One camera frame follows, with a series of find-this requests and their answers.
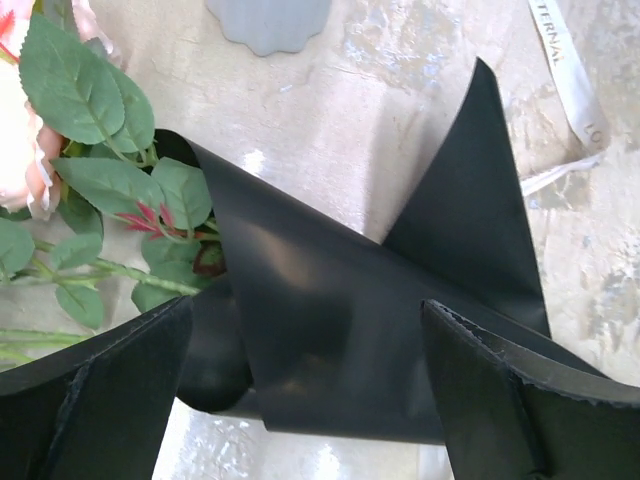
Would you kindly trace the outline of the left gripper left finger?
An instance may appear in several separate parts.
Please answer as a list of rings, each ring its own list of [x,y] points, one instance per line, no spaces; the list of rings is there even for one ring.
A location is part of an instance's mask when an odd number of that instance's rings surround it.
[[[1,375],[4,479],[149,479],[192,331],[176,298]]]

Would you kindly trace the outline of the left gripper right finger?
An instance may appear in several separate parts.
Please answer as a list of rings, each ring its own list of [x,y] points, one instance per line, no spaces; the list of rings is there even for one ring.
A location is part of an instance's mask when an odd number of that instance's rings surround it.
[[[457,479],[636,479],[639,390],[422,304],[428,377]]]

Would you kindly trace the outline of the peach rose stem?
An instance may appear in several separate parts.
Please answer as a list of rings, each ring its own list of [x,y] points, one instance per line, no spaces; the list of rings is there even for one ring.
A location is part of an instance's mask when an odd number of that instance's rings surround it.
[[[1,285],[48,286],[87,332],[101,286],[140,312],[225,272],[205,179],[174,153],[86,1],[1,5]]]

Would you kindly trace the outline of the black wrapping paper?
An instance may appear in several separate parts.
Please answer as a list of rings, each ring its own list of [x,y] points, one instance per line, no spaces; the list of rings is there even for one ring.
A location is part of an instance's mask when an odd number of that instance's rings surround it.
[[[204,171],[225,272],[196,295],[178,397],[273,430],[439,443],[420,304],[570,367],[552,341],[496,77],[477,62],[443,144],[374,242],[168,129]]]

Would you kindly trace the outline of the beige printed ribbon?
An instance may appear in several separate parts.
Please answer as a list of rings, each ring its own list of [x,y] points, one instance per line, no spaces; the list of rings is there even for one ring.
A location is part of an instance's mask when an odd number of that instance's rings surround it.
[[[611,141],[609,122],[558,3],[554,0],[529,0],[528,4],[567,122],[587,157],[522,180],[520,186],[525,197],[569,173],[594,168]]]

